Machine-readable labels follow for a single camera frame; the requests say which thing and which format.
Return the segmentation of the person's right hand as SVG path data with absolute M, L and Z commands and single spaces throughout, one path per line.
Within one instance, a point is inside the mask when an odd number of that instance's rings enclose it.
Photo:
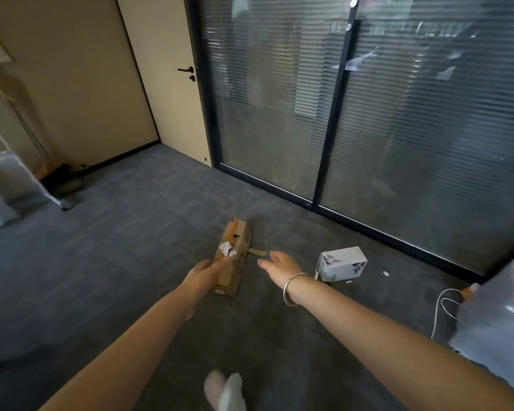
M 273 250 L 268 253 L 268 259 L 260 258 L 258 260 L 272 260 L 278 264 L 276 273 L 267 273 L 273 283 L 283 289 L 288 281 L 294 276 L 304 274 L 295 260 L 288 254 L 281 251 Z

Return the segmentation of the person's left hand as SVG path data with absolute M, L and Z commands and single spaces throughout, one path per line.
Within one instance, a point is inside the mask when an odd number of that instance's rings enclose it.
M 216 285 L 217 281 L 218 279 L 206 279 L 206 277 L 200 276 L 196 272 L 195 266 L 180 284 L 179 290 L 192 304 L 197 304 Z

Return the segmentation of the person's left forearm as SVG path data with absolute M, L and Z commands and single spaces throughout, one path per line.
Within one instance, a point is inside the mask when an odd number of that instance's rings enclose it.
M 201 298 L 181 285 L 160 299 L 39 411 L 130 411 Z

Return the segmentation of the person's right forearm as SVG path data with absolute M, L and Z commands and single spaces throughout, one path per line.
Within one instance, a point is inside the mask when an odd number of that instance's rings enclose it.
M 461 355 L 309 277 L 289 297 L 412 411 L 514 411 L 514 390 Z

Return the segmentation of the long brown cardboard box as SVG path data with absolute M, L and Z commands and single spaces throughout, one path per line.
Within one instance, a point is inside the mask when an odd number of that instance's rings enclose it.
M 233 243 L 237 254 L 233 257 L 229 257 L 231 259 L 231 264 L 221 272 L 218 281 L 212 290 L 215 294 L 225 297 L 234 297 L 237 294 L 251 238 L 252 233 L 247 222 L 238 220 L 234 217 L 228 223 L 221 237 L 220 244 L 225 241 L 230 241 Z M 214 260 L 219 260 L 223 257 L 224 256 L 221 254 L 218 246 Z

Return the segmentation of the white marbled box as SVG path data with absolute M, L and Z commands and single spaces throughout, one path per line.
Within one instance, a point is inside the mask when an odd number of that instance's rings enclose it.
M 351 281 L 362 275 L 368 259 L 359 247 L 322 252 L 315 269 L 315 280 L 324 283 Z

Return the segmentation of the person's white sock foot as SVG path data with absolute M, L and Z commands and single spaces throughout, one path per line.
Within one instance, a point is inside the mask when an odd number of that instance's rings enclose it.
M 242 386 L 239 373 L 226 378 L 219 370 L 213 370 L 204 382 L 204 393 L 214 411 L 247 411 Z

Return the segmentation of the black stand base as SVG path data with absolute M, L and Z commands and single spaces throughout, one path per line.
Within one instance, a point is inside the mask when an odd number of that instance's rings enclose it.
M 62 212 L 73 209 L 80 199 L 78 193 L 85 189 L 79 172 L 71 165 L 62 163 L 40 179 L 41 185 Z

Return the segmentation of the beige door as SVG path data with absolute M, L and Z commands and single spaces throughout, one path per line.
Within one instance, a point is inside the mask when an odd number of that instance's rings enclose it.
M 160 140 L 212 166 L 185 0 L 117 0 Z

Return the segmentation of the glass partition with blinds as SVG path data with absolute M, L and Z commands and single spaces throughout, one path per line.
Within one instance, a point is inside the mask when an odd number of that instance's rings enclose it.
M 212 165 L 458 278 L 514 259 L 514 0 L 185 0 Z

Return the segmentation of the translucent white plastic bag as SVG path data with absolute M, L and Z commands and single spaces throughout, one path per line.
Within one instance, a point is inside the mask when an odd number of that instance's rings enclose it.
M 449 345 L 514 387 L 514 260 L 460 305 Z

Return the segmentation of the thin metal floor stand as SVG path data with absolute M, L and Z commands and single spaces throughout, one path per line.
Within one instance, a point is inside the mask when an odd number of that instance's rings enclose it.
M 21 124 L 25 134 L 30 139 L 31 143 L 34 145 L 37 150 L 43 164 L 43 168 L 41 169 L 44 173 L 49 172 L 51 168 L 53 168 L 53 160 L 49 155 L 49 152 L 44 147 L 44 145 L 40 142 L 40 139 L 36 135 L 36 133 L 32 130 L 28 121 L 23 117 L 19 107 L 16 105 L 16 101 L 13 97 L 7 96 L 7 93 L 4 91 L 2 86 L 0 85 L 0 96 L 7 103 L 9 109 L 12 111 L 15 118 Z

